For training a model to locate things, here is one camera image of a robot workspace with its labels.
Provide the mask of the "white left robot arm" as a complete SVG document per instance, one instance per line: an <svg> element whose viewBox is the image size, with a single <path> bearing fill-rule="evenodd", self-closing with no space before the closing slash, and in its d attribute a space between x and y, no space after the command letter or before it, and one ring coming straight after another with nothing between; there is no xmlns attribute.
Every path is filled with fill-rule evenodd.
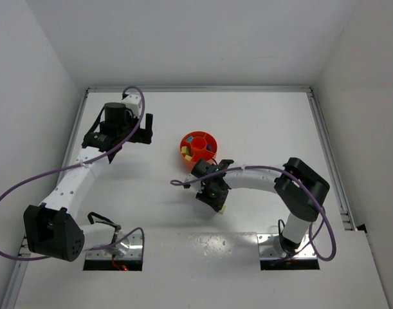
<svg viewBox="0 0 393 309"><path fill-rule="evenodd" d="M152 119L137 95L104 104L84 135L76 167L39 205L30 205L24 212L30 252L64 261L74 261L83 251L95 248L118 252L114 242L121 227L97 213L89 214L87 225L79 225L78 212L91 186L125 141L151 143Z"/></svg>

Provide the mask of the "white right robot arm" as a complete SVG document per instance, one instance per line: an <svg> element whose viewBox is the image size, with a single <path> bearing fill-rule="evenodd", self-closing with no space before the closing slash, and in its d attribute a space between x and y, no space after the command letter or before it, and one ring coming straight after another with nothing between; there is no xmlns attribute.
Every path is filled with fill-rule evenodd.
<svg viewBox="0 0 393 309"><path fill-rule="evenodd" d="M200 159L190 172L200 180L196 198L221 212L229 190L255 189L277 194L289 210L284 228L279 232L282 250L292 255L302 242L310 224L320 211L317 205L325 201L330 185L298 158L290 158L280 175L274 170L237 167L233 160L210 164Z"/></svg>

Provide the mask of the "orange round divided container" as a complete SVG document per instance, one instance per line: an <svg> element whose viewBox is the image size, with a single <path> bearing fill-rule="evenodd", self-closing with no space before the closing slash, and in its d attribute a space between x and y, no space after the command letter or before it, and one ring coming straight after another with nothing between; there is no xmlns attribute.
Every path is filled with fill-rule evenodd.
<svg viewBox="0 0 393 309"><path fill-rule="evenodd" d="M191 142L187 142L189 136L194 137ZM210 145L213 151L208 151L206 149L207 145ZM188 147L190 150L189 156L192 157L190 161L184 158L185 154L181 154L181 148L183 146ZM187 171L191 171L200 159L213 163L217 156L217 149L216 139L211 134L204 131L193 131L188 133L181 139L179 145L181 159Z"/></svg>

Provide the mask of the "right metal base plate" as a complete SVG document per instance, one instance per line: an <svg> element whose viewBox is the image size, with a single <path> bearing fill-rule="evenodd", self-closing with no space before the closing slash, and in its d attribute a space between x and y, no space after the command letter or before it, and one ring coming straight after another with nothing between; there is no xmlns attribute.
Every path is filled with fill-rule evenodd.
<svg viewBox="0 0 393 309"><path fill-rule="evenodd" d="M278 234L257 234L259 257L265 261L276 261L287 259L288 254L283 251ZM306 234L302 238L300 246L296 249L296 254L291 259L317 260L317 256L312 246L309 244L309 237Z"/></svg>

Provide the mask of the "metal base plate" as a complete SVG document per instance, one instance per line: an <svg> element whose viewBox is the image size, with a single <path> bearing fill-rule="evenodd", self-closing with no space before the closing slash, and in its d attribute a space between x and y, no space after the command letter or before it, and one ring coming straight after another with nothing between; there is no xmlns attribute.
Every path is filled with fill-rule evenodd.
<svg viewBox="0 0 393 309"><path fill-rule="evenodd" d="M140 260L142 258L143 236L139 232L131 234L115 249L90 250L85 254L85 260Z"/></svg>
<svg viewBox="0 0 393 309"><path fill-rule="evenodd" d="M287 259L288 254L283 251L278 234L257 234L259 257L265 261L276 261ZM300 246L296 249L296 254L291 259L317 260L317 256L312 246L309 244L309 237L306 234L302 238Z"/></svg>

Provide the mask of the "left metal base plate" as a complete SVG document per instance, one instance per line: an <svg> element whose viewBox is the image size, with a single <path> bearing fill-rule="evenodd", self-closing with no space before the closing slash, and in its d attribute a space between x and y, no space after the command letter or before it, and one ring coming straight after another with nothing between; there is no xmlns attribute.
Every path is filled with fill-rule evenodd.
<svg viewBox="0 0 393 309"><path fill-rule="evenodd" d="M115 249L90 250L85 254L85 260L140 260L142 258L143 236L139 232L131 234Z"/></svg>

